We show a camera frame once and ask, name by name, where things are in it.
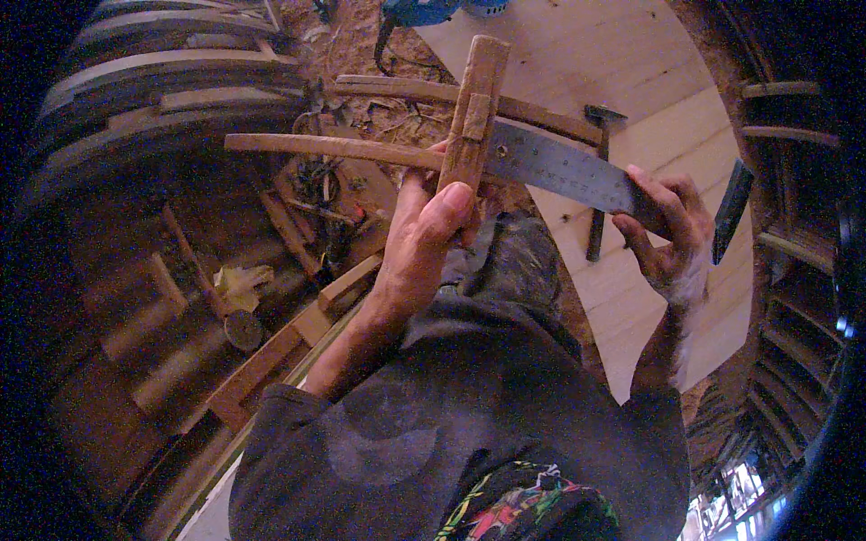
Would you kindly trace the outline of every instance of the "wood scrap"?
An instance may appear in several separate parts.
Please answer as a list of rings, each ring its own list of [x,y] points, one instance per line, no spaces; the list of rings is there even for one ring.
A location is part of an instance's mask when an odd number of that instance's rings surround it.
[[[473,38],[436,191],[457,181],[478,190],[510,50],[509,43],[490,36]]]

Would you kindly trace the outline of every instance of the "sleeve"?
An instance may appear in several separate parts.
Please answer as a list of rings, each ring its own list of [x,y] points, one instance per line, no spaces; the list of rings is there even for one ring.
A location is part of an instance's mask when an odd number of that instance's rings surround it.
[[[269,385],[262,394],[262,406],[255,415],[243,460],[249,464],[259,461],[330,406],[327,400],[291,385]]]

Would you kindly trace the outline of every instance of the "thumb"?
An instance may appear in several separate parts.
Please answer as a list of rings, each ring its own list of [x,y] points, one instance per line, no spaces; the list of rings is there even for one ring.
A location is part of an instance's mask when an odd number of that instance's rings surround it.
[[[646,274],[648,267],[652,265],[654,250],[647,236],[647,230],[638,220],[625,214],[613,216],[613,225],[617,226],[619,232],[623,234],[629,248],[635,253],[641,272]]]
[[[418,215],[420,242],[444,244],[472,215],[475,193],[466,183],[445,186]]]

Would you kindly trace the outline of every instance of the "sawdust floor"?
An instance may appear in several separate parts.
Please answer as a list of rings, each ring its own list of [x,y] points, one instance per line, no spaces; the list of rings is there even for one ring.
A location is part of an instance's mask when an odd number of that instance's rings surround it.
[[[307,78],[321,81],[317,106],[324,112],[342,115],[357,128],[361,137],[401,145],[426,147],[445,139],[451,123],[451,107],[412,105],[388,98],[344,98],[331,89],[340,74],[381,74],[373,62],[378,34],[379,0],[340,0],[336,17],[322,25],[308,3],[286,0],[282,13],[289,32],[299,40],[298,56],[308,66]],[[385,51],[385,65],[397,77],[457,84],[438,57],[412,29],[396,29]],[[395,185],[403,168],[381,164]],[[485,209],[524,209],[540,216],[533,199],[522,184],[488,190],[493,201],[481,201]],[[574,285],[561,258],[559,275],[563,282],[562,312],[566,328],[584,349],[584,366],[606,385],[604,368],[592,330]],[[683,397],[683,417],[688,422],[697,410],[704,385]]]

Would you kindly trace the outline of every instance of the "finger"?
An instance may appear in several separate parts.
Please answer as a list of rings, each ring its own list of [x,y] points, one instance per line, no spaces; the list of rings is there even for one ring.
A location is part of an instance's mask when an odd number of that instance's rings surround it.
[[[444,154],[445,149],[447,149],[447,148],[448,148],[448,140],[445,139],[444,141],[439,141],[435,145],[431,145],[431,146],[427,147],[427,150],[433,151],[433,152],[441,152],[442,154]]]
[[[677,194],[682,201],[682,206],[689,212],[704,209],[701,194],[698,193],[695,181],[689,175],[659,178],[658,183]]]
[[[638,220],[626,214],[613,216],[613,225],[625,237],[629,248],[635,253],[637,264],[644,276],[649,276],[656,268],[656,250],[650,244],[647,230]]]
[[[430,199],[418,216],[419,242],[444,246],[469,219],[474,206],[475,193],[468,184],[449,184]]]
[[[394,209],[394,219],[399,221],[414,222],[421,210],[424,208],[432,193],[427,189],[430,181],[427,179],[428,172],[423,169],[410,167],[403,174],[403,182],[397,194],[397,205]]]
[[[665,221],[670,227],[671,234],[673,234],[674,238],[671,240],[674,244],[690,246],[692,244],[691,221],[688,219],[686,208],[682,206],[680,197],[659,184],[647,171],[636,165],[629,165],[625,170],[631,180],[635,181],[635,184],[662,209]]]

